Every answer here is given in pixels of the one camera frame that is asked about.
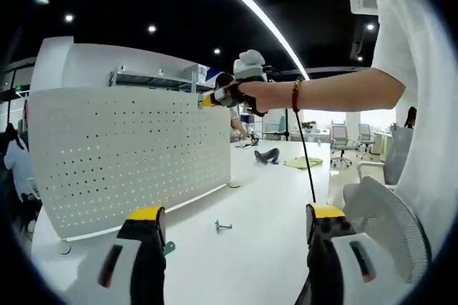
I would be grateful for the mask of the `person's right hand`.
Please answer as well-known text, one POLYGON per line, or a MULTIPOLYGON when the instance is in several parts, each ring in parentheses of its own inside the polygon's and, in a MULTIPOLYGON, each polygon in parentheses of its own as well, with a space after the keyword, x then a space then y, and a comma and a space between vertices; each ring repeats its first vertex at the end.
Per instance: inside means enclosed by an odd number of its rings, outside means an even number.
POLYGON ((233 107, 245 105, 250 114, 263 117, 273 109, 289 108, 297 111, 300 85, 301 81, 274 84, 251 77, 241 81, 233 80, 222 87, 228 88, 233 107))

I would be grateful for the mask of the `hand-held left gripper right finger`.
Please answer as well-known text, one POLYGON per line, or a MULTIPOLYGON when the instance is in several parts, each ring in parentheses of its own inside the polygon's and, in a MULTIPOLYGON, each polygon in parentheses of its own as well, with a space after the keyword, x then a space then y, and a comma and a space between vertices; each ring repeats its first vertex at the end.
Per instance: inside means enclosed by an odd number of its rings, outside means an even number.
POLYGON ((401 291, 391 254, 356 233, 344 212, 309 203, 306 223, 306 304, 390 304, 401 291))

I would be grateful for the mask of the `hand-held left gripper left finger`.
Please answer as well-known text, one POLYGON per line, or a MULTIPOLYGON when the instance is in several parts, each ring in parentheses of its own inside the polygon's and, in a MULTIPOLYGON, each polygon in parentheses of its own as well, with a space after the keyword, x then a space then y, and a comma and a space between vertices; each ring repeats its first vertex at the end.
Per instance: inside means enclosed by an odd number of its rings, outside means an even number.
POLYGON ((165 247, 165 208, 134 210, 115 238, 79 264, 68 303, 164 304, 165 247))

